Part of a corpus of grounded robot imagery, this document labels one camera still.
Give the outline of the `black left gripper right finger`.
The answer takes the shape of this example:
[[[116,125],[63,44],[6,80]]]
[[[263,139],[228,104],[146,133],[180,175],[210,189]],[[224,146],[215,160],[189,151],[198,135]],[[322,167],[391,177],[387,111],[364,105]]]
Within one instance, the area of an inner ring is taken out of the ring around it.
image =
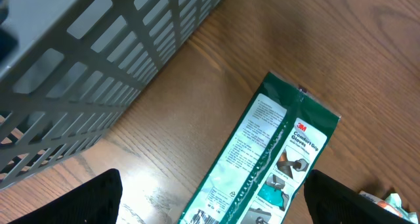
[[[313,224],[409,224],[317,169],[304,182],[304,199]]]

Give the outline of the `orange Kleenex tissue pack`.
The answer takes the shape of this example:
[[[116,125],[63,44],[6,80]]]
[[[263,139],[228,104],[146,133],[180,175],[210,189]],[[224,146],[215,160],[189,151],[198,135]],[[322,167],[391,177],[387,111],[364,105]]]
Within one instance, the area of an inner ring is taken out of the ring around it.
[[[406,221],[419,224],[416,212],[407,212],[405,209],[403,209],[402,199],[398,193],[391,193],[384,200],[364,191],[360,191],[359,195]]]

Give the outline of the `green 3M gloves package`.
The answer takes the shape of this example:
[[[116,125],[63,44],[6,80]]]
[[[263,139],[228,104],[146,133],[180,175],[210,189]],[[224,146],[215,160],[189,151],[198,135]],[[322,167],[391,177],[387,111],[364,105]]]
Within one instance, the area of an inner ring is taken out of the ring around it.
[[[267,73],[180,223],[282,223],[340,115]]]

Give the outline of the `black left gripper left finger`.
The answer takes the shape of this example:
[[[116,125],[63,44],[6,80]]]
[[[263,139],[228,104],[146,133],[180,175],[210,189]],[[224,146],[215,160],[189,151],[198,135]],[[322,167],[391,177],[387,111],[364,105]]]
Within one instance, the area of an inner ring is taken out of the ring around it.
[[[122,192],[112,168],[10,224],[116,224]]]

